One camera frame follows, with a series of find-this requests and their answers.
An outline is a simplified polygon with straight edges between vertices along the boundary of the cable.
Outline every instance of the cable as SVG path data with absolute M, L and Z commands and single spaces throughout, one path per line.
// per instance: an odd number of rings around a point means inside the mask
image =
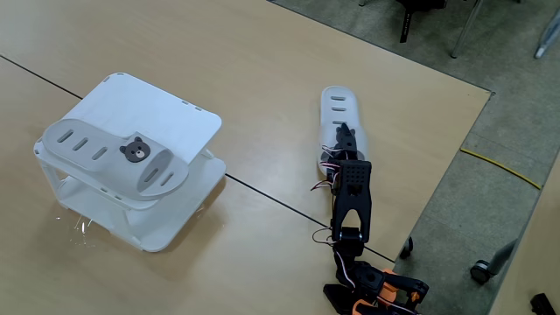
M 324 166 L 324 167 L 340 168 L 340 165 L 334 164 L 334 163 L 328 163 L 328 162 L 321 162 L 321 163 L 319 163 L 319 165 Z
M 321 149 L 323 149 L 323 151 L 330 151 L 330 152 L 340 152 L 340 151 L 344 150 L 344 149 L 334 149 L 334 148 L 331 148 L 331 147 L 326 146 L 324 144 L 321 145 Z
M 329 237 L 331 237 L 330 235 L 326 237 L 326 241 L 317 241 L 317 240 L 315 239 L 315 234 L 316 234 L 317 232 L 321 232 L 321 231 L 325 231 L 325 230 L 330 230 L 330 229 L 331 229 L 330 227 L 320 228 L 320 229 L 318 229 L 317 231 L 313 232 L 313 235 L 311 236 L 311 238 L 312 238 L 313 241 L 316 242 L 316 243 L 319 243 L 319 244 L 327 244 L 327 245 L 329 245 L 329 246 L 332 246 L 336 241 L 328 241 L 328 240 L 329 240 Z
M 322 187 L 333 187 L 333 183 L 331 183 L 328 180 L 320 180 L 319 182 L 317 182 L 317 184 L 313 185 L 311 191 L 314 191 L 315 189 L 322 188 Z
M 514 175 L 517 176 L 518 178 L 525 180 L 526 182 L 530 183 L 532 186 L 534 186 L 534 187 L 535 187 L 536 189 L 538 189 L 538 190 L 541 190 L 541 189 L 542 189 L 541 186 L 538 185 L 536 182 L 534 182 L 534 181 L 532 181 L 531 179 L 529 179 L 529 178 L 527 178 L 527 177 L 521 175 L 521 174 L 518 173 L 517 171 L 514 171 L 514 170 L 510 169 L 509 167 L 505 166 L 505 165 L 502 164 L 502 163 L 496 162 L 496 161 L 494 161 L 494 160 L 492 160 L 492 159 L 490 159 L 490 158 L 488 158 L 488 157 L 481 156 L 479 153 L 472 152 L 471 150 L 467 150 L 467 149 L 461 148 L 460 151 L 461 151 L 461 152 L 464 152 L 464 153 L 466 153 L 466 154 L 470 154 L 470 155 L 472 155 L 472 156 L 474 156 L 474 157 L 476 157 L 476 158 L 480 158 L 480 159 L 482 159 L 482 160 L 485 160 L 485 161 L 487 161 L 488 163 L 491 163 L 491 164 L 493 164 L 493 165 L 496 165 L 496 166 L 500 167 L 501 169 L 503 169 L 503 170 L 505 170 L 505 171 L 508 171 L 508 172 L 514 174 Z
M 389 302 L 388 300 L 386 300 L 386 299 L 383 298 L 383 297 L 377 296 L 377 298 L 380 299 L 380 300 L 383 300 L 383 302 L 385 302 L 385 303 L 387 303 L 387 304 L 389 304 L 389 305 L 391 305 L 391 306 L 393 306 L 393 307 L 395 307 L 395 308 L 397 308 L 397 309 L 401 309 L 401 310 L 403 310 L 403 311 L 409 312 L 410 314 L 417 315 L 417 312 L 411 311 L 411 310 L 409 310 L 409 309 L 407 309 L 407 308 L 404 308 L 404 307 L 402 307 L 402 306 L 399 306 L 399 305 L 397 305 L 397 304 L 393 304 L 393 303 Z
M 338 251 L 335 250 L 334 252 L 335 252 L 336 255 L 338 255 L 339 258 L 340 258 L 340 263 L 342 264 L 342 271 L 344 272 L 344 277 L 346 277 L 346 280 L 348 280 L 348 282 L 349 282 L 350 284 L 352 284 L 352 286 L 356 289 L 356 284 L 354 284 L 354 281 L 350 280 L 350 277 L 349 277 L 348 274 L 347 274 L 347 268 L 346 268 L 346 266 L 344 265 L 344 261 L 342 260 L 342 256 L 339 254 Z

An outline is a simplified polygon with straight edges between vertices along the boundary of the white plastic stand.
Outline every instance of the white plastic stand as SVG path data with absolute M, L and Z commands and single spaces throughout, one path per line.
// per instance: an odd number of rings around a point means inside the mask
M 326 168 L 321 166 L 329 157 L 321 149 L 322 145 L 334 148 L 337 144 L 337 128 L 346 123 L 350 130 L 354 130 L 358 159 L 369 161 L 368 135 L 360 125 L 360 113 L 356 95 L 347 87 L 327 87 L 321 95 L 321 131 L 319 133 L 319 144 L 317 163 L 319 169 L 326 175 Z
M 49 127 L 34 152 L 63 207 L 156 252 L 224 176 L 225 164 L 206 149 L 220 126 L 217 115 L 114 73 Z

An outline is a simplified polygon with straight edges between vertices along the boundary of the chair leg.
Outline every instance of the chair leg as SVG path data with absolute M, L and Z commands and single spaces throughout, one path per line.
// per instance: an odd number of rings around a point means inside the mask
M 471 30 L 471 27 L 474 24 L 474 20 L 479 15 L 480 7 L 482 6 L 483 2 L 484 0 L 476 0 L 476 2 L 474 3 L 474 7 L 472 7 L 471 10 L 471 15 L 469 16 L 469 19 L 466 20 L 465 28 L 463 28 L 461 35 L 459 35 L 458 37 L 457 44 L 455 44 L 455 48 L 453 48 L 453 52 L 451 53 L 452 58 L 457 58 L 457 56 L 459 55 L 459 51 L 465 43 L 466 35 Z

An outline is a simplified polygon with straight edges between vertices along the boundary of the white wire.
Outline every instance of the white wire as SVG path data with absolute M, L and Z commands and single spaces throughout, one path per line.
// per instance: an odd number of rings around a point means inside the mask
M 316 234 L 317 232 L 325 231 L 325 230 L 330 230 L 330 229 L 331 229 L 330 227 L 320 228 L 320 229 L 318 229 L 317 231 L 315 231 L 315 232 L 313 233 L 313 235 L 311 236 L 311 238 L 313 239 L 314 242 L 321 243 L 321 244 L 327 244 L 327 245 L 332 246 L 336 241 L 328 241 L 328 240 L 329 240 L 329 237 L 331 237 L 330 235 L 326 237 L 326 241 L 317 241 L 317 240 L 315 240 L 315 234 Z
M 338 167 L 338 168 L 340 168 L 340 165 L 333 164 L 333 163 L 327 163 L 327 162 L 321 162 L 321 163 L 319 163 L 319 165 L 324 166 L 324 167 Z
M 328 147 L 326 145 L 321 145 L 321 149 L 323 149 L 324 151 L 330 151 L 330 152 L 339 152 L 342 151 L 343 149 L 333 149 L 331 147 Z
M 338 255 L 339 258 L 340 258 L 340 263 L 342 264 L 342 271 L 344 272 L 344 277 L 346 277 L 346 280 L 348 280 L 348 282 L 349 282 L 350 284 L 352 284 L 352 286 L 353 286 L 354 288 L 356 288 L 356 284 L 354 284 L 354 281 L 350 280 L 350 278 L 348 277 L 347 268 L 346 268 L 346 266 L 344 265 L 344 261 L 342 260 L 342 256 L 339 254 L 338 251 L 335 250 L 334 252 L 335 252 L 336 255 Z
M 320 180 L 320 181 L 317 182 L 317 184 L 313 185 L 311 190 L 314 191 L 315 189 L 321 188 L 321 187 L 333 187 L 333 183 L 331 183 L 328 180 Z
M 386 300 L 386 299 L 383 298 L 383 297 L 379 297 L 379 296 L 378 296 L 377 298 L 383 300 L 383 302 L 386 302 L 386 303 L 388 303 L 389 305 L 392 305 L 393 307 L 396 307 L 397 309 L 401 309 L 401 310 L 403 310 L 403 311 L 409 312 L 410 314 L 417 315 L 417 313 L 416 313 L 415 311 L 411 311 L 411 310 L 409 310 L 409 309 L 407 309 L 407 308 L 404 308 L 404 307 L 402 307 L 402 306 L 393 304 L 393 303 L 389 302 L 388 300 Z

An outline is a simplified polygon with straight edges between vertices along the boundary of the gray carpet floor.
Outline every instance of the gray carpet floor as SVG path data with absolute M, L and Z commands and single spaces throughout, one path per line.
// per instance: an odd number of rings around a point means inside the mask
M 542 59 L 533 55 L 560 3 L 486 0 L 457 59 L 449 53 L 473 0 L 450 0 L 444 10 L 415 13 L 406 44 L 399 43 L 404 8 L 395 0 L 370 0 L 364 7 L 358 0 L 275 3 L 495 92 L 463 146 L 537 184 L 546 182 L 560 147 L 560 44 Z M 501 276 L 480 286 L 469 269 L 519 235 L 539 194 L 514 175 L 457 153 L 412 231 L 412 256 L 395 266 L 396 272 L 430 285 L 421 313 L 487 313 Z M 527 305 L 519 314 L 532 314 Z

